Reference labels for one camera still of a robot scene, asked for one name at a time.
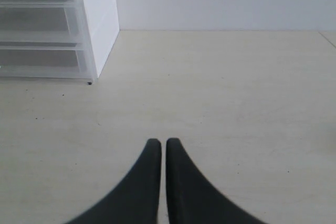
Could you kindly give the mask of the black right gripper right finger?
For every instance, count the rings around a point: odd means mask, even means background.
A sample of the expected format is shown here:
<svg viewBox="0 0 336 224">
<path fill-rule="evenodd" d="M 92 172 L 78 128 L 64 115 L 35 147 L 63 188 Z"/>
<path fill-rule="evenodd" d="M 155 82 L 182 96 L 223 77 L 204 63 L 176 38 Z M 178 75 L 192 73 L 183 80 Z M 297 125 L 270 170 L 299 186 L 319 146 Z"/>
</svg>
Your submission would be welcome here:
<svg viewBox="0 0 336 224">
<path fill-rule="evenodd" d="M 220 193 L 178 138 L 166 142 L 166 201 L 170 223 L 263 223 Z"/>
</svg>

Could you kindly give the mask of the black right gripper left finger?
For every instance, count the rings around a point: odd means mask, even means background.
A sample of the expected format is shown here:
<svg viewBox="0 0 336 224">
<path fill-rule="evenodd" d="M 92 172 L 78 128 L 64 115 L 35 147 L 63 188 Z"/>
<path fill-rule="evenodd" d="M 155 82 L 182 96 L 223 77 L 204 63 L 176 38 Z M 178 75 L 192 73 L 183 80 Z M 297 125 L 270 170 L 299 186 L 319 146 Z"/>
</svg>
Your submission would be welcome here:
<svg viewBox="0 0 336 224">
<path fill-rule="evenodd" d="M 160 186 L 161 142 L 151 138 L 116 187 L 69 223 L 157 223 Z"/>
</svg>

